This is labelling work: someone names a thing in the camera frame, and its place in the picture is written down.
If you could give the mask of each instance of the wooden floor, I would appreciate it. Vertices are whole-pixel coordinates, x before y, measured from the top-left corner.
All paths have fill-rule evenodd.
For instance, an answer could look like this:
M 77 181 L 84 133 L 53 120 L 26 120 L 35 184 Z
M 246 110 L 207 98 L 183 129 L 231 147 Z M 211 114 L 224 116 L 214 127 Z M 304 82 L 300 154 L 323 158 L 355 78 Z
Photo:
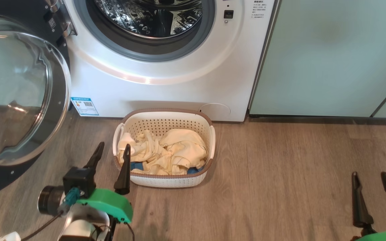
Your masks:
M 71 166 L 83 166 L 99 142 L 106 146 L 95 175 L 100 188 L 118 176 L 110 143 L 119 119 L 70 111 L 40 159 L 0 191 L 0 236 L 24 237 L 49 216 L 37 211 L 45 185 L 59 185 Z M 188 189 L 132 184 L 136 241 L 348 241 L 351 182 L 358 171 L 374 228 L 386 231 L 386 126 L 255 123 L 216 124 L 216 158 L 204 182 Z M 31 240 L 55 241 L 58 219 Z M 115 241 L 131 240 L 119 226 Z

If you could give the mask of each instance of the clothes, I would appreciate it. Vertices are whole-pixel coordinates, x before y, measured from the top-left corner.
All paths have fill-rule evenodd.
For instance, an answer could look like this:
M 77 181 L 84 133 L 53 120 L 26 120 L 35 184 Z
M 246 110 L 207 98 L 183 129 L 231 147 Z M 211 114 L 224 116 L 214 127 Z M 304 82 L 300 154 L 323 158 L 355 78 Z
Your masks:
M 183 175 L 189 168 L 200 169 L 205 165 L 207 149 L 198 133 L 193 130 L 172 129 L 162 137 L 145 130 L 135 143 L 129 133 L 123 134 L 118 143 L 119 163 L 123 164 L 126 144 L 131 146 L 130 161 L 142 162 L 143 170 L 132 172 L 154 175 Z

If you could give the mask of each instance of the laundry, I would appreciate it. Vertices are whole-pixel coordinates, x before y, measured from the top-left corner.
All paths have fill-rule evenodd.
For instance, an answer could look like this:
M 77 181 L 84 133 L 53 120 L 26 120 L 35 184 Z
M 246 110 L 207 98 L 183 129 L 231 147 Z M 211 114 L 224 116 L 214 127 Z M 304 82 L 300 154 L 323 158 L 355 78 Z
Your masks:
M 123 164 L 123 152 L 130 144 L 130 161 L 134 173 L 154 175 L 183 175 L 195 173 L 205 165 L 208 151 L 205 142 L 193 130 L 172 129 L 161 137 L 150 130 L 138 135 L 137 142 L 124 133 L 118 143 L 118 160 Z

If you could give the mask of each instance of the washing machine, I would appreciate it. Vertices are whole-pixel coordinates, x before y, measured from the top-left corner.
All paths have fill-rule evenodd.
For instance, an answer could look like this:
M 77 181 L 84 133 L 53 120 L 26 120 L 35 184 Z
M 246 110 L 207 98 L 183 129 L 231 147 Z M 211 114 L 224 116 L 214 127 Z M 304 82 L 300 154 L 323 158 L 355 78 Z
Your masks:
M 184 108 L 244 121 L 274 0 L 63 4 L 71 100 L 81 116 Z

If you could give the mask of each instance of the white plastic basket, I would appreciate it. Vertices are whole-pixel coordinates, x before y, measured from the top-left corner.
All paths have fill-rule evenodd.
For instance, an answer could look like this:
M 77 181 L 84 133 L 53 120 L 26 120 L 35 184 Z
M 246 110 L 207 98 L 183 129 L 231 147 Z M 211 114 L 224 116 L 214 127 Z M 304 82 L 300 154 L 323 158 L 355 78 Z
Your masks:
M 182 109 L 145 109 L 133 111 L 128 114 L 120 125 L 117 126 L 113 137 L 113 155 L 117 168 L 118 163 L 117 144 L 124 132 L 131 134 L 137 140 L 139 134 L 144 130 L 150 130 L 156 136 L 163 136 L 171 129 L 193 130 L 202 137 L 208 150 L 208 157 L 202 171 L 195 174 L 186 175 L 148 175 L 130 173 L 130 180 L 141 186 L 180 188 L 196 186 L 201 183 L 206 176 L 208 169 L 214 158 L 215 152 L 215 129 L 211 120 L 205 114 L 198 111 Z

